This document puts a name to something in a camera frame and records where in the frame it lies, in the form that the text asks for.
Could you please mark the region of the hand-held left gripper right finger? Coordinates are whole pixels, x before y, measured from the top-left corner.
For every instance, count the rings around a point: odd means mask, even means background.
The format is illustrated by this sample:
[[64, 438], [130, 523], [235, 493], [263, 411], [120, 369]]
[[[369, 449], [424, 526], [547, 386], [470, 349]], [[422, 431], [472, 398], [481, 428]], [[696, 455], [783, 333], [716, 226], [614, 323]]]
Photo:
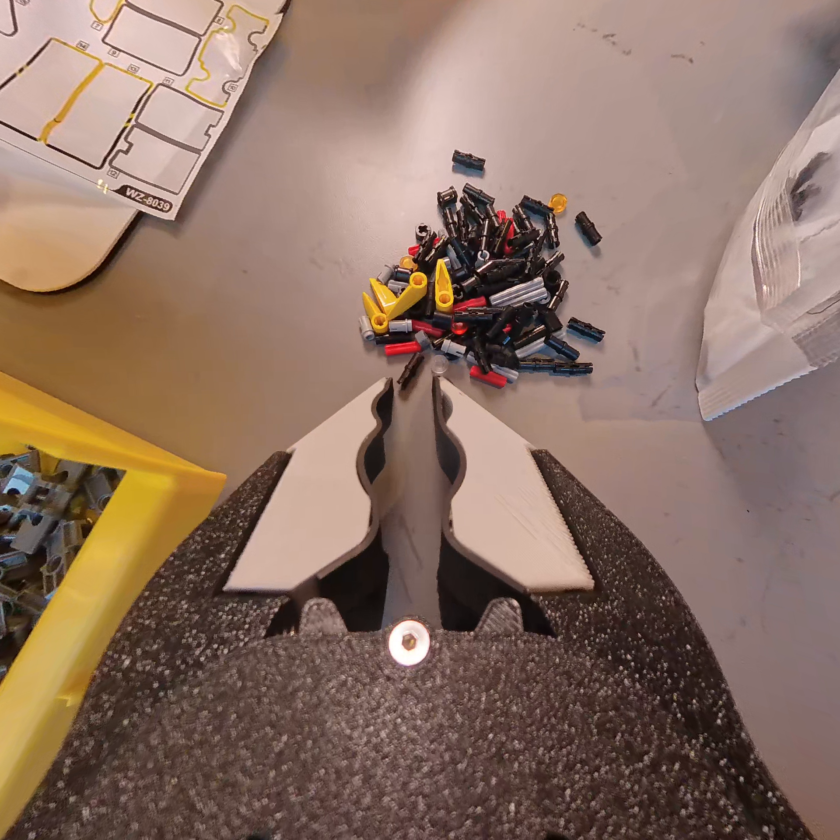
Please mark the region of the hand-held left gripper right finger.
[[446, 379], [434, 381], [434, 421], [455, 550], [519, 592], [592, 591], [530, 443]]

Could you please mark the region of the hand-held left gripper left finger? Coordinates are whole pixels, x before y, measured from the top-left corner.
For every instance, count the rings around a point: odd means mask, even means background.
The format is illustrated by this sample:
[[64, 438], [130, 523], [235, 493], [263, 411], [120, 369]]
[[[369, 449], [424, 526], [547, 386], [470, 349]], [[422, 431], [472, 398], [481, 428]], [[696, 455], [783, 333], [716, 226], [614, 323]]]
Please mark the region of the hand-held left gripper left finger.
[[380, 379], [291, 447], [225, 593], [290, 594], [371, 546], [393, 402], [393, 379]]

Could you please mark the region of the pile of mixed small plastic parts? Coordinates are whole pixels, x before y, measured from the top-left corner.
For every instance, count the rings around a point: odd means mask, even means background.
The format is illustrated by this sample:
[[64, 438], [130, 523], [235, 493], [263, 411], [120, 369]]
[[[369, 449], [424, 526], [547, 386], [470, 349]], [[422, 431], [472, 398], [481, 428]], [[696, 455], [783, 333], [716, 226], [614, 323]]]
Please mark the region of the pile of mixed small plastic parts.
[[593, 362], [575, 341], [601, 344], [604, 329], [562, 306], [559, 219], [563, 194], [524, 194], [506, 211], [476, 183], [436, 194], [441, 228], [419, 224], [414, 245], [370, 279], [359, 332], [390, 359], [406, 359], [399, 392], [430, 363], [436, 375], [462, 364], [472, 382], [498, 390], [525, 375], [587, 381]]

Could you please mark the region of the clear plastic bag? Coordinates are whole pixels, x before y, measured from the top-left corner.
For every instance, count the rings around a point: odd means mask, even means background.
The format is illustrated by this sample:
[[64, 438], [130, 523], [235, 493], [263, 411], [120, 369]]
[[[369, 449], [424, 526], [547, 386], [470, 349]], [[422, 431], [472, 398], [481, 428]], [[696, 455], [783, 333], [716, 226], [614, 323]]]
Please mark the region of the clear plastic bag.
[[706, 421], [838, 360], [838, 74], [733, 229], [703, 324]]

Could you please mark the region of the grey desk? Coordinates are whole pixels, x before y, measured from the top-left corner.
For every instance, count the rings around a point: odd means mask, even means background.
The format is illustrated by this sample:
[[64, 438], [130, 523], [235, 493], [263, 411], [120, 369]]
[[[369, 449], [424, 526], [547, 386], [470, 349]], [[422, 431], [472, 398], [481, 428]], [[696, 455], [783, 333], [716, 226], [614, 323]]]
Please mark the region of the grey desk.
[[504, 209], [565, 194], [592, 376], [448, 377], [645, 543], [838, 838], [838, 364], [712, 423], [695, 388], [732, 226], [837, 66], [838, 2], [294, 2], [173, 223], [59, 295], [2, 285], [2, 372], [233, 489], [402, 370], [361, 293], [469, 176], [454, 149]]

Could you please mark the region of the yellow flat box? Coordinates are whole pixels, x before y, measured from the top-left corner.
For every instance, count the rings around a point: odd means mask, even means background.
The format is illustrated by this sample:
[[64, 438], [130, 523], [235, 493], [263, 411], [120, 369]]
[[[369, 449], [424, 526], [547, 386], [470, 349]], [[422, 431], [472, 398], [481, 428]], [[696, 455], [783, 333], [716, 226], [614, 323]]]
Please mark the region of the yellow flat box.
[[124, 476], [2, 680], [1, 828], [44, 779], [92, 674], [152, 574], [212, 509], [226, 477], [1, 373], [2, 453], [47, 454]]

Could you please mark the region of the heap of grey plastic parts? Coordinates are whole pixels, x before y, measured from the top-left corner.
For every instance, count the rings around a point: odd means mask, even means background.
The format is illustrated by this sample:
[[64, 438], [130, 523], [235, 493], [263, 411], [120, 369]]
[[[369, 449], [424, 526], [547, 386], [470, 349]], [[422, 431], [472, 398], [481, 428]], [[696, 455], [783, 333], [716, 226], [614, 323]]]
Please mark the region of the heap of grey plastic parts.
[[1, 455], [5, 678], [125, 475], [27, 446]]

